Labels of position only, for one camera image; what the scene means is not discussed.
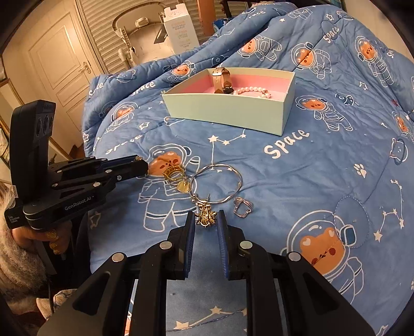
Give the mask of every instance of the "white door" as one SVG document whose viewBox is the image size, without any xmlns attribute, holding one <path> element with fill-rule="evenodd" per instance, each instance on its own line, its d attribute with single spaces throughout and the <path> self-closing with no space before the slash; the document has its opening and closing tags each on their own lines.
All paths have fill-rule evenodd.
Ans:
<svg viewBox="0 0 414 336">
<path fill-rule="evenodd" d="M 89 82 L 96 75 L 82 49 L 71 13 L 50 27 L 28 52 L 41 83 L 56 102 L 55 119 L 59 118 L 73 135 L 76 146 L 81 145 L 83 103 Z"/>
</svg>

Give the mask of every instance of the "pearl bracelet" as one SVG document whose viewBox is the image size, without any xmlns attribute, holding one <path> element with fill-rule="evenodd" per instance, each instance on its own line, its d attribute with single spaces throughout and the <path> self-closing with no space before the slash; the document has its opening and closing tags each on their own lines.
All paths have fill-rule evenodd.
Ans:
<svg viewBox="0 0 414 336">
<path fill-rule="evenodd" d="M 234 90 L 233 94 L 234 95 L 239 95 L 239 94 L 242 94 L 243 92 L 261 92 L 262 93 L 260 95 L 261 98 L 270 98 L 272 96 L 265 88 L 261 88 L 261 87 L 257 87 L 257 86 L 242 87 L 240 89 Z"/>
</svg>

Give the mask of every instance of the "door handle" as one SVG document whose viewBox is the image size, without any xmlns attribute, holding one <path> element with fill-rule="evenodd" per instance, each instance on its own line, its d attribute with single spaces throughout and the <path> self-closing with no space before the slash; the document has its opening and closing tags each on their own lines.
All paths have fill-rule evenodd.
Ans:
<svg viewBox="0 0 414 336">
<path fill-rule="evenodd" d="M 91 73 L 91 69 L 89 69 L 88 62 L 83 62 L 83 67 L 81 67 L 78 72 L 87 72 L 88 74 Z"/>
</svg>

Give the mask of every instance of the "orange wooden post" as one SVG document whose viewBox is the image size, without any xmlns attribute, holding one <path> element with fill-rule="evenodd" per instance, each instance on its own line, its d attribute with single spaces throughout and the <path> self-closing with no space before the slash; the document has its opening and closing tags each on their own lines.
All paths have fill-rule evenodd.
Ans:
<svg viewBox="0 0 414 336">
<path fill-rule="evenodd" d="M 216 19 L 214 0 L 197 0 L 198 15 L 205 36 L 214 34 L 213 21 Z"/>
</svg>

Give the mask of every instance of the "blanket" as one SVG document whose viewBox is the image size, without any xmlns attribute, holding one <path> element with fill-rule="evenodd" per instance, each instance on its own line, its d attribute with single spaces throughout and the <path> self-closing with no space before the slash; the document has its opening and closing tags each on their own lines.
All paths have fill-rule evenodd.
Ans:
<svg viewBox="0 0 414 336">
<path fill-rule="evenodd" d="M 169 116 L 162 94 L 217 66 L 296 73 L 281 137 Z M 190 176 L 226 163 L 254 210 L 239 218 L 232 201 L 213 210 L 268 252 L 300 252 L 383 335 L 414 291 L 413 109 L 414 64 L 331 5 L 259 5 L 198 48 L 99 76 L 84 106 L 86 155 L 137 154 L 149 172 L 118 183 L 89 212 L 91 270 L 112 253 L 145 252 L 195 210 L 165 169 L 181 164 Z M 215 200 L 237 178 L 212 169 L 195 184 Z M 197 227 L 190 277 L 169 282 L 167 296 L 167 330 L 245 334 L 244 283 L 224 279 L 214 226 Z"/>
</svg>

